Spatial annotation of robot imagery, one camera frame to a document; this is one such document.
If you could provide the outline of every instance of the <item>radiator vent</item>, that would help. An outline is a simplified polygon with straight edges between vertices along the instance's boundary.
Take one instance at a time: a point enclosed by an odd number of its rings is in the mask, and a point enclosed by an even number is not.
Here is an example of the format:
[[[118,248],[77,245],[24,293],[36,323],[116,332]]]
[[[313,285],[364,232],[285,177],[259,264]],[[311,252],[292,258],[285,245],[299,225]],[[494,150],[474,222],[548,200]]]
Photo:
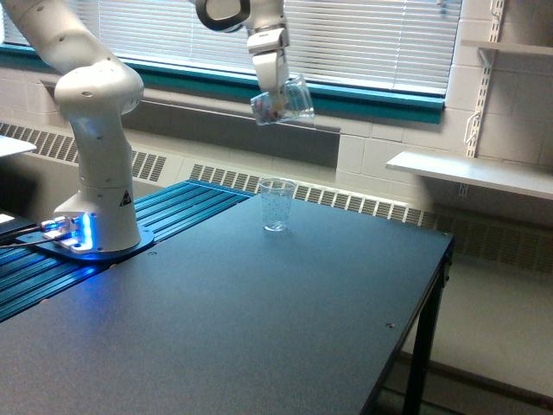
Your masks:
[[[190,179],[258,193],[258,176],[195,164]],[[455,251],[526,270],[553,272],[553,233],[512,228],[497,221],[436,214],[402,202],[299,182],[294,197],[455,235]]]
[[[77,144],[73,137],[3,123],[0,123],[0,135],[34,144],[36,150],[33,153],[37,156],[79,164]],[[167,162],[165,156],[133,151],[132,175],[139,179],[157,182],[163,172],[165,162]]]

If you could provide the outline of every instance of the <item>blue aluminum rail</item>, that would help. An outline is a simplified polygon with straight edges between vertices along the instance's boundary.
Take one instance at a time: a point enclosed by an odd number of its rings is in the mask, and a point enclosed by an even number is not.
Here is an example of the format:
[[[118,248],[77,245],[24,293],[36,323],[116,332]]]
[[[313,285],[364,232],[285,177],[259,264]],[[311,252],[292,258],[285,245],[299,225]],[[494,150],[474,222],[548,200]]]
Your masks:
[[[188,181],[135,201],[137,220],[156,243],[252,197],[210,183]],[[108,265],[82,265],[34,251],[0,250],[0,322],[96,275]]]

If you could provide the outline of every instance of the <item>window frame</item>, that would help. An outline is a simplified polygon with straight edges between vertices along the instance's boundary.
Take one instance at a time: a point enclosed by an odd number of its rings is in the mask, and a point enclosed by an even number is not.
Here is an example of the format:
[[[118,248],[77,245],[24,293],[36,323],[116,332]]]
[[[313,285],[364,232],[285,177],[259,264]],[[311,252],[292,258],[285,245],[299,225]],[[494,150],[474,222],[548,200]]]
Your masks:
[[[145,87],[168,87],[183,93],[209,93],[219,99],[248,103],[259,93],[257,78],[152,61],[121,58],[143,78]],[[34,49],[0,44],[0,65],[31,70],[48,67]],[[342,118],[393,118],[438,125],[442,121],[445,97],[421,93],[394,93],[371,88],[308,83],[315,112]]]

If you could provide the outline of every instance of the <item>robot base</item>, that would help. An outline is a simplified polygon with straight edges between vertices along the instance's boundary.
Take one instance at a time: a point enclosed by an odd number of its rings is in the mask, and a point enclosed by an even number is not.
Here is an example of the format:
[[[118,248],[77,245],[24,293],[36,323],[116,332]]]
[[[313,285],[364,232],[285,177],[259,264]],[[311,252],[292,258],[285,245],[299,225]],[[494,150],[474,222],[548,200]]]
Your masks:
[[[116,264],[133,257],[154,245],[155,235],[152,231],[146,227],[138,227],[138,232],[140,233],[140,242],[138,245],[117,252],[75,253],[55,242],[45,242],[43,244],[33,246],[33,248],[38,251],[48,252],[58,257],[71,259],[85,264]],[[42,238],[42,233],[35,232],[24,235],[16,240],[17,242],[27,243],[41,241],[44,240],[44,238]]]

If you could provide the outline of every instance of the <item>white shelf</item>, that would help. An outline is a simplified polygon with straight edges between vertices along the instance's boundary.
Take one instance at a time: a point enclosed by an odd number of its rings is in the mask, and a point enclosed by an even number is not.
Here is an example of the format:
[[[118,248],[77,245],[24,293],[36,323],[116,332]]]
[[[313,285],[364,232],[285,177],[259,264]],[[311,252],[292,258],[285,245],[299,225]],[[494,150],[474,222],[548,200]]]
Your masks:
[[[386,168],[553,200],[553,171],[435,151],[404,151]]]
[[[498,50],[509,54],[533,54],[538,56],[553,56],[553,48],[545,46],[522,45],[518,43],[504,43],[501,41],[461,41],[462,46]]]
[[[0,136],[0,157],[12,156],[33,150],[36,150],[36,147],[31,143]]]

